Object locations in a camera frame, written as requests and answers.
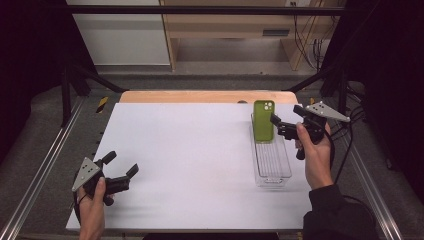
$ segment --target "aluminum rail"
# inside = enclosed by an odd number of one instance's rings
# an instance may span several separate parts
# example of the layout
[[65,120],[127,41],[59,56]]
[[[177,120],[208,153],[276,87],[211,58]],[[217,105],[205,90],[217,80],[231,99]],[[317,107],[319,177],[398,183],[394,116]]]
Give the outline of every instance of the aluminum rail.
[[57,157],[59,156],[60,151],[62,150],[63,145],[66,142],[66,139],[71,132],[79,113],[81,112],[82,106],[85,102],[85,97],[78,97],[73,110],[72,116],[68,124],[61,128],[57,134],[56,139],[50,147],[46,157],[43,160],[38,172],[34,176],[30,186],[28,187],[25,195],[23,196],[21,202],[13,213],[12,217],[9,219],[6,226],[3,228],[0,233],[0,239],[2,240],[14,240],[26,220],[29,212],[31,211],[32,206],[35,203],[35,200],[38,197],[38,194],[41,191],[54,163],[56,162]]
[[344,16],[366,14],[365,9],[344,7],[252,7],[252,6],[116,6],[47,5],[47,9],[73,14],[199,14],[199,15],[297,15]]
[[[330,98],[327,98],[329,105],[334,107],[336,103]],[[341,127],[341,124],[336,121],[338,127]],[[347,149],[349,142],[351,140],[350,134],[346,134],[343,138],[343,143]],[[371,173],[368,171],[367,167],[364,164],[364,161],[359,154],[358,149],[355,144],[352,143],[350,150],[351,156],[350,161],[355,170],[355,173],[358,175],[358,179],[362,185],[362,188],[367,196],[367,199],[370,203],[370,206],[377,218],[378,223],[380,224],[381,230],[383,231],[387,240],[403,240],[403,236],[390,213],[389,208],[386,205],[386,202],[383,199],[378,186],[375,183],[374,179],[371,176]]]

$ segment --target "white cabinet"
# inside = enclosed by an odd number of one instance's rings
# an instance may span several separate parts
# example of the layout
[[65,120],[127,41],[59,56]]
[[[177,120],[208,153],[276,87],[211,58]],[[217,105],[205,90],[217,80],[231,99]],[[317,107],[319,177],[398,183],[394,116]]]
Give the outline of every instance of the white cabinet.
[[[157,0],[67,0],[68,5],[159,5]],[[169,65],[162,16],[74,14],[87,49],[99,65]]]

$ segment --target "clear plastic container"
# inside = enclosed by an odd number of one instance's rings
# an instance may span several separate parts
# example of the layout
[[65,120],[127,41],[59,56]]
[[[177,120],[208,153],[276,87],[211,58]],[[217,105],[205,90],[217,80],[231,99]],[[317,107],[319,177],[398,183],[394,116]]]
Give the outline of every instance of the clear plastic container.
[[255,169],[255,180],[259,187],[282,188],[292,176],[283,136],[274,128],[274,139],[270,142],[256,142],[252,125],[250,139]]

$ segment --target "person's left hand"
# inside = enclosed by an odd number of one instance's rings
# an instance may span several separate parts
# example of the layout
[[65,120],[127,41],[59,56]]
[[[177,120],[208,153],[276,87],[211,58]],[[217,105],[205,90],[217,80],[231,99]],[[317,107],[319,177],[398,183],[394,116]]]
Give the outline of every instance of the person's left hand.
[[79,209],[81,218],[81,239],[100,239],[105,229],[105,214],[103,196],[106,192],[106,181],[101,177],[97,182],[93,199],[86,196],[83,187],[78,189]]

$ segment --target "black handle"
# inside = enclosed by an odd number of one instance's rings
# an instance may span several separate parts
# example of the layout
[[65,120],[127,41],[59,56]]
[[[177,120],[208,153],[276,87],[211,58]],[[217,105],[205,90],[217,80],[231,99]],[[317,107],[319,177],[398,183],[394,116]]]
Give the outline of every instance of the black handle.
[[116,152],[115,151],[112,151],[112,152],[110,152],[110,153],[108,153],[108,154],[106,154],[106,156],[104,156],[103,158],[102,158],[102,162],[104,163],[104,164],[108,164],[108,163],[110,163],[114,158],[116,158]]
[[303,148],[297,150],[296,158],[299,160],[305,160],[305,150]]
[[113,200],[113,198],[111,197],[106,196],[105,194],[105,196],[103,197],[103,202],[106,206],[111,206],[115,202],[115,200]]

